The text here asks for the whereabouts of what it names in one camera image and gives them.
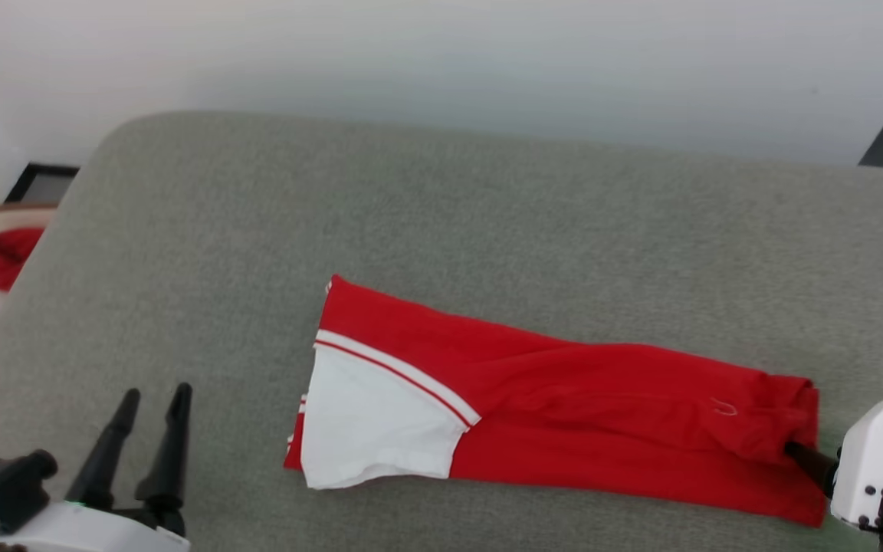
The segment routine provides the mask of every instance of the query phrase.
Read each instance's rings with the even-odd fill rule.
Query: white stripe
[[[469,406],[468,402],[465,402],[459,397],[455,391],[452,391],[446,387],[445,384],[442,384],[442,382],[432,378],[430,375],[423,373],[423,371],[418,370],[416,366],[411,366],[411,364],[407,364],[405,361],[397,359],[396,356],[390,356],[390,354],[383,353],[381,350],[376,350],[373,347],[364,345],[364,343],[350,339],[347,336],[330,332],[329,330],[319,330],[319,334],[316,335],[316,340],[325,341],[340,346],[343,349],[352,350],[354,353],[368,357],[368,359],[377,360],[378,363],[390,366],[392,370],[397,370],[397,373],[404,374],[404,376],[411,378],[412,381],[416,381],[418,385],[431,390],[432,393],[441,397],[446,403],[451,405],[456,412],[465,417],[465,419],[469,421],[470,426],[475,426],[476,422],[479,422],[481,418],[479,413],[477,413],[475,409],[472,409],[472,406]]]

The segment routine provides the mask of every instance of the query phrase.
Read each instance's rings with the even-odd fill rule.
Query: black frame
[[[29,186],[32,186],[32,181],[34,181],[39,175],[74,178],[77,175],[77,171],[80,171],[80,167],[69,167],[67,165],[40,165],[39,163],[29,163],[25,167],[25,169],[22,170],[22,174],[18,176],[17,181],[15,181],[15,186],[13,186],[13,189],[11,189],[9,195],[6,196],[6,200],[4,202],[21,202],[22,198],[25,197],[25,193],[29,191]]]

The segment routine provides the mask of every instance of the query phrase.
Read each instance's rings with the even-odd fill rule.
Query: sofa
[[[0,457],[61,499],[126,389],[113,486],[193,385],[196,550],[872,550],[606,492],[281,468],[333,274],[584,342],[812,378],[819,446],[883,399],[883,170],[236,113],[126,123],[81,169],[0,312]]]

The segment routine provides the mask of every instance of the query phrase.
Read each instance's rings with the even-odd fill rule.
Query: folded shirt
[[[554,339],[337,276],[315,354],[284,461],[312,488],[421,475],[823,520],[823,495],[783,452],[816,447],[806,378]]]

